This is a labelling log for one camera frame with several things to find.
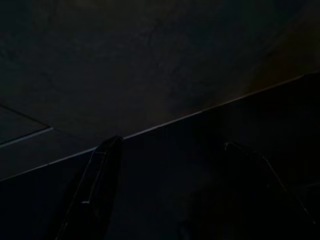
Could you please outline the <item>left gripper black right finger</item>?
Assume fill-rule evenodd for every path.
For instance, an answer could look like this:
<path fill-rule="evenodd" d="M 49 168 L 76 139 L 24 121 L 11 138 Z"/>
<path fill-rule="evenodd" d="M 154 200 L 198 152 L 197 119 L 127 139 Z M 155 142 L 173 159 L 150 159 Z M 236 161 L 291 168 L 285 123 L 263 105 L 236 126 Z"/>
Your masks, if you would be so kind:
<path fill-rule="evenodd" d="M 317 224 L 283 184 L 270 162 L 244 145 L 227 142 L 230 185 L 239 193 L 251 240 L 315 240 Z"/>

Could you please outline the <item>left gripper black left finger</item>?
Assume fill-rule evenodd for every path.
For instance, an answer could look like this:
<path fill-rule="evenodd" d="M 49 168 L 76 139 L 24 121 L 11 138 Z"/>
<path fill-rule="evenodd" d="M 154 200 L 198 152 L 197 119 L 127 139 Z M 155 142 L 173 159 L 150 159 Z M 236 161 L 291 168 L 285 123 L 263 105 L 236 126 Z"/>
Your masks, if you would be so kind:
<path fill-rule="evenodd" d="M 93 151 L 60 205 L 55 239 L 104 238 L 119 188 L 123 143 L 122 137 L 114 136 Z"/>

